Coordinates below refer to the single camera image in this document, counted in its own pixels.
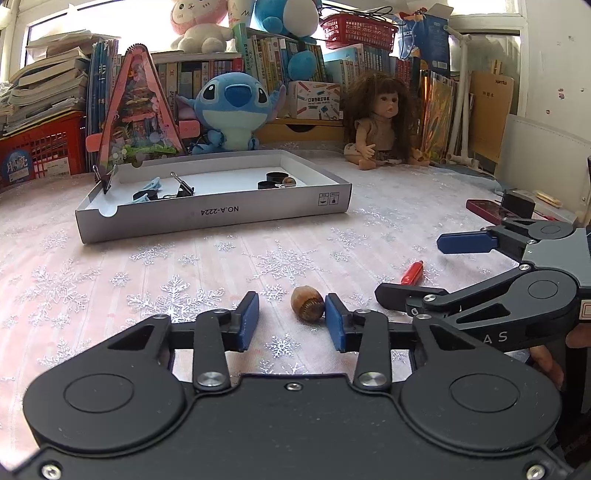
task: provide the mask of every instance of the red pen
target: red pen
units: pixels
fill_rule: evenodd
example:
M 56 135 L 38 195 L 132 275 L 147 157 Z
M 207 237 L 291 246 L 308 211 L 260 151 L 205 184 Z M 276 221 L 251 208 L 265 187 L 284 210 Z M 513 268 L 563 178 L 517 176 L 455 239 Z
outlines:
M 413 263 L 400 281 L 401 285 L 416 285 L 423 276 L 423 261 Z

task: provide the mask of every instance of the brown nut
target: brown nut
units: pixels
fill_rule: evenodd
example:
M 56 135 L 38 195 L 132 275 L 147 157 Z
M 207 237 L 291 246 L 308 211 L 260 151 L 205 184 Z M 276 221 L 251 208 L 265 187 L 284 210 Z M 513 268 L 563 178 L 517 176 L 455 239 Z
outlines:
M 303 322 L 316 323 L 324 314 L 324 299 L 315 288 L 296 287 L 291 294 L 291 308 Z

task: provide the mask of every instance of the smartphone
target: smartphone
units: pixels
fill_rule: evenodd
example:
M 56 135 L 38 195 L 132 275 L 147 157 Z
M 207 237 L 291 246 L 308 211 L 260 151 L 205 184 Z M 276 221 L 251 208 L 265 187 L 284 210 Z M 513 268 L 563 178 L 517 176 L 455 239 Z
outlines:
M 519 218 L 513 212 L 491 200 L 468 200 L 466 208 L 493 225 L 500 225 L 503 218 Z

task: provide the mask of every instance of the gray box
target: gray box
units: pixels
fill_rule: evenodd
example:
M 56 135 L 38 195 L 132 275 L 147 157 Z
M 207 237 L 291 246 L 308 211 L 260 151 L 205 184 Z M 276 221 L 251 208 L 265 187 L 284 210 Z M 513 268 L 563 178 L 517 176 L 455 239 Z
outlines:
M 129 204 L 134 193 L 160 177 L 158 197 L 175 196 L 171 172 L 195 188 L 193 197 Z M 271 171 L 295 178 L 297 187 L 258 190 Z M 121 165 L 111 188 L 97 184 L 76 209 L 84 244 L 240 223 L 342 213 L 349 208 L 351 184 L 314 163 L 283 150 L 263 150 Z

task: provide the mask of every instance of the white box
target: white box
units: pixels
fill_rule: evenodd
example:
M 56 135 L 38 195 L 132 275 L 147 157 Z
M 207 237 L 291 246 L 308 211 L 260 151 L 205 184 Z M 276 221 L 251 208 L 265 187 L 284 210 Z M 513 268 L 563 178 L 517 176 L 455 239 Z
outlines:
M 340 90 L 338 83 L 290 82 L 290 117 L 305 120 L 338 120 Z
M 297 187 L 258 190 L 267 173 L 283 171 Z M 176 195 L 175 172 L 195 188 L 192 197 Z M 129 204 L 134 193 L 160 177 L 161 200 Z M 349 208 L 351 184 L 312 162 L 283 150 L 164 158 L 135 168 L 120 165 L 107 194 L 97 184 L 76 209 L 84 244 L 143 235 L 180 232 L 240 223 L 263 222 Z

